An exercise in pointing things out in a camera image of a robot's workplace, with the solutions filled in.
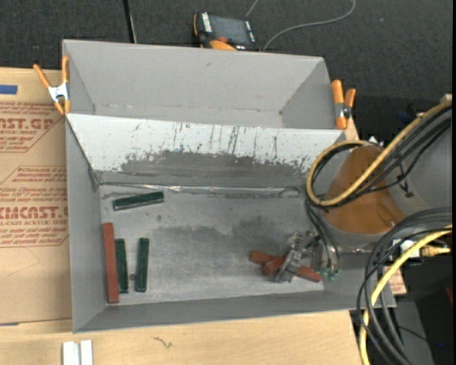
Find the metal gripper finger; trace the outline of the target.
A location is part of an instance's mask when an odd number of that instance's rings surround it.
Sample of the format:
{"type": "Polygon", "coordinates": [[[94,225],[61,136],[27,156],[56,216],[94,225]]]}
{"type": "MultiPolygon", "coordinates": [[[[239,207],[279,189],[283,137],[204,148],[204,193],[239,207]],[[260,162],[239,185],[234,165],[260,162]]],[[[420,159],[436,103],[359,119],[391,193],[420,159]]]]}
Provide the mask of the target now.
{"type": "Polygon", "coordinates": [[[287,245],[296,251],[302,252],[305,248],[304,242],[306,239],[305,233],[295,232],[287,240],[287,245]]]}
{"type": "Polygon", "coordinates": [[[301,268],[302,253],[289,251],[275,275],[276,282],[291,282],[301,268]]]}

